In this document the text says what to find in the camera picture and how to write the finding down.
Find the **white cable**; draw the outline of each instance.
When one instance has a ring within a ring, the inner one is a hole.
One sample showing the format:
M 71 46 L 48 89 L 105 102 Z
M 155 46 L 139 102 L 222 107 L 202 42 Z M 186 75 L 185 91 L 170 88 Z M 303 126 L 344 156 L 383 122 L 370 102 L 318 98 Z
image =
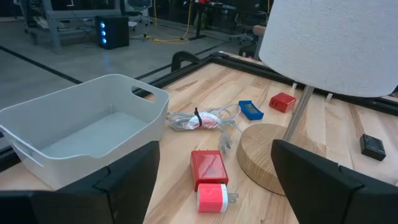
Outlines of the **white cable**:
M 228 108 L 236 106 L 238 108 L 238 112 L 233 115 L 230 110 L 227 110 Z M 220 143 L 218 144 L 218 148 L 223 152 L 226 153 L 227 149 L 231 149 L 232 145 L 232 140 L 228 133 L 224 130 L 224 127 L 226 126 L 234 126 L 240 133 L 242 131 L 239 129 L 238 125 L 235 123 L 235 117 L 240 114 L 241 112 L 241 107 L 237 104 L 234 105 L 228 105 L 224 106 L 222 108 L 210 108 L 205 111 L 200 111 L 199 113 L 209 113 L 214 116 L 216 116 L 219 120 L 220 123 L 217 125 L 216 128 L 218 128 L 221 131 L 221 137 L 220 137 Z M 228 114 L 228 117 L 223 118 L 223 113 Z M 195 117 L 196 115 L 192 114 L 187 114 L 187 113 L 181 113 L 181 112 L 173 112 L 169 111 L 167 112 L 167 117 L 166 120 L 170 122 L 170 126 L 174 128 L 174 130 L 177 131 L 184 131 L 188 130 L 187 124 L 191 120 L 191 118 Z

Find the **red box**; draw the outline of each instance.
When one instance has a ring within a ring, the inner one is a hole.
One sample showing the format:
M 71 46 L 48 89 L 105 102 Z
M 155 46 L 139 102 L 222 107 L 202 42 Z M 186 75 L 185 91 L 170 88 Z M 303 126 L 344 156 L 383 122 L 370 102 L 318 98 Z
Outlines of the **red box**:
M 292 109 L 296 103 L 296 98 L 285 93 L 279 93 L 273 96 L 269 102 L 269 106 L 285 113 Z
M 228 184 L 228 176 L 219 151 L 192 151 L 191 171 L 195 191 L 198 191 L 199 184 Z

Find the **wooden table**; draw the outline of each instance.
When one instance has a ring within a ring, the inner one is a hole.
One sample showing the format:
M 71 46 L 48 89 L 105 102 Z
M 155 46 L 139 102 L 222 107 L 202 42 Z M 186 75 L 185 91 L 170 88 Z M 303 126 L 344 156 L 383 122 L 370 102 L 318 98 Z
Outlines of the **wooden table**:
M 264 112 L 264 118 L 249 121 L 241 114 L 236 119 L 241 129 L 257 123 L 286 126 L 292 112 L 283 114 L 271 109 L 269 100 L 282 91 L 297 98 L 302 94 L 291 86 L 216 64 L 203 67 L 165 90 L 170 93 L 170 111 L 193 112 L 195 107 L 205 110 L 252 100 Z M 328 159 L 385 182 L 398 183 L 397 117 L 335 99 L 325 103 L 324 97 L 313 95 L 297 130 L 326 150 Z M 238 202 L 231 204 L 223 214 L 197 213 L 190 153 L 192 150 L 217 150 L 220 131 L 181 132 L 166 127 L 160 142 L 157 182 L 144 223 L 298 223 L 286 197 L 263 189 L 242 171 L 235 156 L 240 132 L 231 128 L 229 133 L 234 145 L 224 156 L 224 162 L 229 176 L 228 190 L 239 194 Z M 383 141 L 387 157 L 382 162 L 361 154 L 359 137 L 362 133 Z M 0 189 L 49 188 L 18 164 L 0 173 Z

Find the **lamp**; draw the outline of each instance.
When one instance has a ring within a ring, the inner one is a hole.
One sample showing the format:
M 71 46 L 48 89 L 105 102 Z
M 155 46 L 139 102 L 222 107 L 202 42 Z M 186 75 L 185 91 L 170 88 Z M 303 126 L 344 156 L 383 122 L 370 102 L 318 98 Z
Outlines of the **lamp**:
M 394 90 L 398 84 L 397 9 L 396 0 L 274 3 L 259 56 L 273 70 L 306 87 L 287 128 L 257 124 L 243 133 L 237 157 L 250 178 L 284 194 L 271 161 L 271 142 L 282 133 L 283 140 L 322 153 L 307 137 L 294 134 L 314 87 L 361 97 L 385 96 Z M 253 150 L 247 138 L 258 138 L 262 152 Z

